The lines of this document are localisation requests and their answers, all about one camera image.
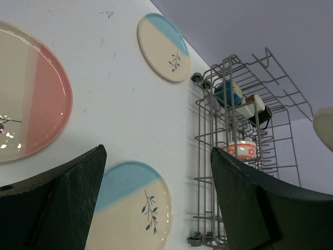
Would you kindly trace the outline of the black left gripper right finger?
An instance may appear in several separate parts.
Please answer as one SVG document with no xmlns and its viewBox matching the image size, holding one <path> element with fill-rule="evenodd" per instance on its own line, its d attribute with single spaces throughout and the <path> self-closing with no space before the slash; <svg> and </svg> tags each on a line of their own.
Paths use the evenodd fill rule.
<svg viewBox="0 0 333 250">
<path fill-rule="evenodd" d="M 279 180 L 220 148 L 211 170 L 230 249 L 332 249 L 332 196 Z"/>
</svg>

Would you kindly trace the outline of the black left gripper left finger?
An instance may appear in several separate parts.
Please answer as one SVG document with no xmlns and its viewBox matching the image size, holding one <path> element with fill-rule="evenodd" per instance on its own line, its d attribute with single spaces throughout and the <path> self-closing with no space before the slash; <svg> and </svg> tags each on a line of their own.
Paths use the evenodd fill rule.
<svg viewBox="0 0 333 250">
<path fill-rule="evenodd" d="M 1 249 L 85 249 L 107 152 L 1 186 Z"/>
</svg>

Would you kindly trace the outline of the orange patterned small bowl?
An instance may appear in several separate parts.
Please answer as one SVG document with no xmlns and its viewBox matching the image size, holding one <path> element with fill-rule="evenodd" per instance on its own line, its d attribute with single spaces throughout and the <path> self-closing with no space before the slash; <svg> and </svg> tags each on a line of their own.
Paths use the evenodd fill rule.
<svg viewBox="0 0 333 250">
<path fill-rule="evenodd" d="M 228 152 L 238 159 L 254 159 L 257 152 L 257 145 L 251 141 L 230 142 L 228 145 L 222 146 L 222 150 Z"/>
</svg>

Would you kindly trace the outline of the blue cream plate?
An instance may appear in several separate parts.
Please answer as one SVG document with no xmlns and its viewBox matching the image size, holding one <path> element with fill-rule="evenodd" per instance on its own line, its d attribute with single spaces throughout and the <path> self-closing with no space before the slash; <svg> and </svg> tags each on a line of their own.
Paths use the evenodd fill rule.
<svg viewBox="0 0 333 250">
<path fill-rule="evenodd" d="M 148 13 L 137 25 L 139 48 L 147 64 L 161 78 L 178 83 L 190 73 L 190 56 L 178 29 L 163 15 Z"/>
<path fill-rule="evenodd" d="M 86 249 L 164 249 L 172 201 L 162 176 L 140 161 L 125 161 L 102 179 Z"/>
</svg>

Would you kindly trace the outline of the grey brown tumbler cup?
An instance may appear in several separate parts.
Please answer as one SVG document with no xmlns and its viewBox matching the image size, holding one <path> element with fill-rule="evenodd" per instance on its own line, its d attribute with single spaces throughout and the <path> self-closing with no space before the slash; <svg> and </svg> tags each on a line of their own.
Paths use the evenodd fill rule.
<svg viewBox="0 0 333 250">
<path fill-rule="evenodd" d="M 246 119 L 249 119 L 265 110 L 265 105 L 260 98 L 259 94 L 253 94 L 242 100 L 241 105 L 238 106 L 235 111 L 237 115 L 241 115 Z"/>
</svg>

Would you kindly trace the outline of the dark blue mug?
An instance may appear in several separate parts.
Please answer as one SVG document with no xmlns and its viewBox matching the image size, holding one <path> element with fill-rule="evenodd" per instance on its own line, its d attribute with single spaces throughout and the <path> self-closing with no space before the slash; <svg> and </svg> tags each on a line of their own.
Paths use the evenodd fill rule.
<svg viewBox="0 0 333 250">
<path fill-rule="evenodd" d="M 224 106 L 224 95 L 226 95 L 226 101 L 228 106 L 232 106 L 232 94 L 234 96 L 234 105 L 240 105 L 243 99 L 243 93 L 239 85 L 232 81 L 233 88 L 231 88 L 231 81 L 226 80 L 224 83 L 219 84 L 215 90 L 214 94 L 217 97 L 217 102 Z"/>
</svg>

